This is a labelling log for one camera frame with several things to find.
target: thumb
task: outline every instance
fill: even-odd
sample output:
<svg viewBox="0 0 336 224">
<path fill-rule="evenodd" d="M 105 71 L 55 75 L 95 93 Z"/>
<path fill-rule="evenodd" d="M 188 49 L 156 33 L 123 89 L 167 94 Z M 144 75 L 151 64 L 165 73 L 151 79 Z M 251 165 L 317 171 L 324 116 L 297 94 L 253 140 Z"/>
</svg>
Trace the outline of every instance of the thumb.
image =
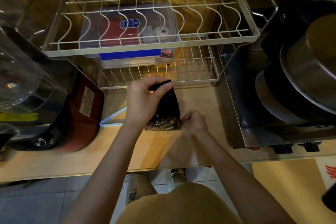
<svg viewBox="0 0 336 224">
<path fill-rule="evenodd" d="M 173 87 L 173 83 L 165 83 L 161 85 L 156 91 L 153 92 L 153 95 L 160 100 L 163 95 L 165 95 L 171 88 Z"/>
</svg>

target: yellow sticker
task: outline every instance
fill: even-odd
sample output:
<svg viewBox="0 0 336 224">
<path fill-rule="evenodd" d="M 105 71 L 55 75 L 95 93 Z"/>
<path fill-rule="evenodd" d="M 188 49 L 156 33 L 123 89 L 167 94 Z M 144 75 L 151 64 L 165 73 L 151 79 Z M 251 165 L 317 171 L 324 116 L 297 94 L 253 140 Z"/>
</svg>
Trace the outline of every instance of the yellow sticker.
<svg viewBox="0 0 336 224">
<path fill-rule="evenodd" d="M 29 114 L 15 114 L 9 112 L 0 113 L 0 121 L 36 121 L 39 117 L 37 112 Z"/>
</svg>

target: white round object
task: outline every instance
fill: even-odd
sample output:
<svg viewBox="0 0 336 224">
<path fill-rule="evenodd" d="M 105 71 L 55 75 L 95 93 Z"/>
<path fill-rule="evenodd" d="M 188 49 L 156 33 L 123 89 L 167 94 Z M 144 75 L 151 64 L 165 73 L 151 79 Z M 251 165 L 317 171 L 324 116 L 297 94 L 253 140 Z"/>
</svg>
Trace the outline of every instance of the white round object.
<svg viewBox="0 0 336 224">
<path fill-rule="evenodd" d="M 162 26 L 159 26 L 159 27 L 155 27 L 154 28 L 154 35 L 159 35 L 159 37 L 161 39 L 166 39 L 169 35 L 169 28 L 168 27 L 163 27 Z"/>
</svg>

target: forearm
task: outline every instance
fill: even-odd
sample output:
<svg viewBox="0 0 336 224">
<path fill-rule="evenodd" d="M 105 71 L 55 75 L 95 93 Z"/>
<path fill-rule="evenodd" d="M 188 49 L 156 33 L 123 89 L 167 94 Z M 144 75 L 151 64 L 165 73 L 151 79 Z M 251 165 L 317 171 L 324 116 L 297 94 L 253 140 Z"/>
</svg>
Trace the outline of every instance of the forearm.
<svg viewBox="0 0 336 224">
<path fill-rule="evenodd" d="M 79 194 L 65 223 L 109 223 L 142 129 L 124 124 L 90 180 Z"/>
<path fill-rule="evenodd" d="M 197 138 L 245 224 L 295 223 L 274 197 L 207 131 Z"/>
</svg>

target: coffee package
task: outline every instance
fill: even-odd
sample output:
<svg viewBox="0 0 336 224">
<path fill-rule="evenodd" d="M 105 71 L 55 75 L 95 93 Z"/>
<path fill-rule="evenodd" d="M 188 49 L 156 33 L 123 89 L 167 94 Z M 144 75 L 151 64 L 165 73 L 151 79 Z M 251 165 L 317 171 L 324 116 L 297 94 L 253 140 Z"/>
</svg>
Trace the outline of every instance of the coffee package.
<svg viewBox="0 0 336 224">
<path fill-rule="evenodd" d="M 149 90 L 155 91 L 168 82 L 171 82 L 171 80 L 154 84 Z M 179 103 L 174 88 L 171 88 L 159 101 L 156 112 L 148 122 L 145 130 L 167 131 L 178 129 L 181 129 Z"/>
</svg>

